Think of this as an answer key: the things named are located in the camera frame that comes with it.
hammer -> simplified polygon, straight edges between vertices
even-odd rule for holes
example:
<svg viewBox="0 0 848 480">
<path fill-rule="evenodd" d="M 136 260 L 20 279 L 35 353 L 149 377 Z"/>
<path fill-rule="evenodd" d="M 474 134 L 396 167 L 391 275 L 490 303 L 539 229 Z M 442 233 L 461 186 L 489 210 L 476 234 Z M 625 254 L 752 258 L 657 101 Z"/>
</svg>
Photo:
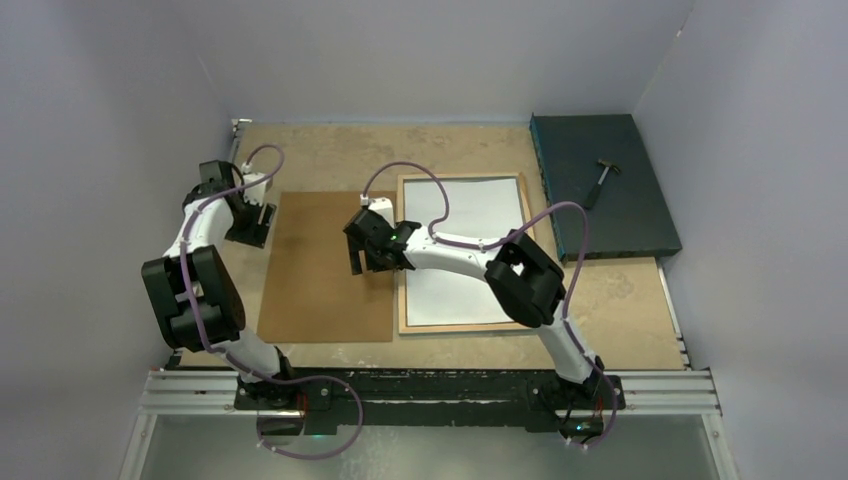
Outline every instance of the hammer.
<svg viewBox="0 0 848 480">
<path fill-rule="evenodd" d="M 604 184 L 604 179 L 607 178 L 607 173 L 612 170 L 616 173 L 616 175 L 621 174 L 621 169 L 612 162 L 607 162 L 606 160 L 599 158 L 598 165 L 604 167 L 604 172 L 601 173 L 601 178 L 598 179 L 598 183 L 592 186 L 592 190 L 589 191 L 589 195 L 586 196 L 586 200 L 583 202 L 583 208 L 586 210 L 591 210 L 592 207 L 595 206 L 595 202 L 598 200 L 598 195 L 601 194 L 601 185 Z"/>
</svg>

gray wall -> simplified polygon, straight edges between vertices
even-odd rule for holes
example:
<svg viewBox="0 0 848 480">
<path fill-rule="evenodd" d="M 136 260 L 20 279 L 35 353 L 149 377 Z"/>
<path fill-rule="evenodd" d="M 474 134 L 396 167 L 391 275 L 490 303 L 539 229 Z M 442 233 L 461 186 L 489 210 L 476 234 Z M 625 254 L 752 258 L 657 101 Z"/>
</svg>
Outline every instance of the gray wall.
<svg viewBox="0 0 848 480">
<path fill-rule="evenodd" d="M 630 112 L 693 0 L 175 0 L 229 112 L 527 121 Z"/>
<path fill-rule="evenodd" d="M 161 0 L 0 6 L 0 476 L 115 478 L 167 356 L 139 270 L 227 116 Z"/>
<path fill-rule="evenodd" d="M 636 118 L 744 478 L 848 468 L 848 3 L 699 1 Z"/>
</svg>

wooden tabletop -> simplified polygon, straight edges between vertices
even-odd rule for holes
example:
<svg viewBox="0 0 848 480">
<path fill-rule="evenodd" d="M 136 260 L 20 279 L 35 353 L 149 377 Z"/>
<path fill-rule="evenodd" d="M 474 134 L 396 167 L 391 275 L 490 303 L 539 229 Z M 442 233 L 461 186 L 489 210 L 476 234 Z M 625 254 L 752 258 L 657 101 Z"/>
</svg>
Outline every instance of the wooden tabletop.
<svg viewBox="0 0 848 480">
<path fill-rule="evenodd" d="M 527 179 L 531 211 L 535 214 L 547 206 L 533 142 L 524 126 L 251 125 L 242 139 L 237 163 L 241 164 L 253 148 L 266 142 L 279 143 L 286 152 L 286 164 L 274 178 L 267 197 L 270 202 L 276 202 L 281 191 L 361 190 L 374 170 L 403 159 L 418 162 L 436 174 L 521 172 Z M 273 152 L 263 152 L 254 164 L 257 170 L 268 171 L 275 162 Z M 395 190 L 397 175 L 402 173 L 417 172 L 398 167 L 384 172 L 372 188 Z M 537 242 L 556 258 L 549 220 L 542 220 L 535 229 Z M 247 323 L 255 329 L 270 248 L 259 250 L 227 242 L 222 256 L 244 302 Z M 565 267 L 566 283 L 571 272 L 572 265 Z M 607 368 L 683 368 L 654 259 L 587 261 L 571 311 Z M 395 333 L 394 340 L 388 343 L 279 346 L 295 367 L 553 367 L 538 338 L 527 334 L 400 338 Z M 206 353 L 186 352 L 181 364 L 220 365 L 220 361 Z"/>
</svg>

hammer handle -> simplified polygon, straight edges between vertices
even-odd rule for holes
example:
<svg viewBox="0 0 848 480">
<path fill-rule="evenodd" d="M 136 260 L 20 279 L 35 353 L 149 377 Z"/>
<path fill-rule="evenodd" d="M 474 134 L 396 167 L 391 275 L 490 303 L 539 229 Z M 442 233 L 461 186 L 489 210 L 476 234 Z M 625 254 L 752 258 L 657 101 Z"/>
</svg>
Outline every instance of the hammer handle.
<svg viewBox="0 0 848 480">
<path fill-rule="evenodd" d="M 591 210 L 595 206 L 595 202 L 598 201 L 598 196 L 601 194 L 601 185 L 600 183 L 592 185 L 589 195 L 586 195 L 586 200 L 583 201 L 583 208 Z"/>
</svg>

wooden frame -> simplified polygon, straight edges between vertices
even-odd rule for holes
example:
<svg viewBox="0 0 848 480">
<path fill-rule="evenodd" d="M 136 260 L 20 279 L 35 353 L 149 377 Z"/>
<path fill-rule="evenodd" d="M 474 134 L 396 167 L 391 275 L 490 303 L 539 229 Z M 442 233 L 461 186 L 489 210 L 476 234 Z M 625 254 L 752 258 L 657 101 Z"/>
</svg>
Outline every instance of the wooden frame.
<svg viewBox="0 0 848 480">
<path fill-rule="evenodd" d="M 499 179 L 499 178 L 515 178 L 518 183 L 518 199 L 521 202 L 521 214 L 524 221 L 532 218 L 530 214 L 530 202 L 527 199 L 527 182 L 524 175 L 520 172 L 505 172 L 505 173 L 455 173 L 437 175 L 439 179 L 455 180 L 462 178 L 478 178 L 478 179 Z M 404 183 L 408 180 L 422 180 L 430 178 L 426 174 L 410 174 L 398 175 L 397 187 L 397 206 L 395 209 L 395 219 L 397 221 L 404 220 Z M 527 229 L 527 234 L 532 239 L 536 239 L 533 227 Z M 397 319 L 398 333 L 401 335 L 408 334 L 427 334 L 427 333 L 484 333 L 484 332 L 502 332 L 502 331 L 521 331 L 527 330 L 527 327 L 516 323 L 481 323 L 475 325 L 428 325 L 428 326 L 410 326 L 407 323 L 406 314 L 406 272 L 398 273 L 398 302 L 397 302 Z"/>
</svg>

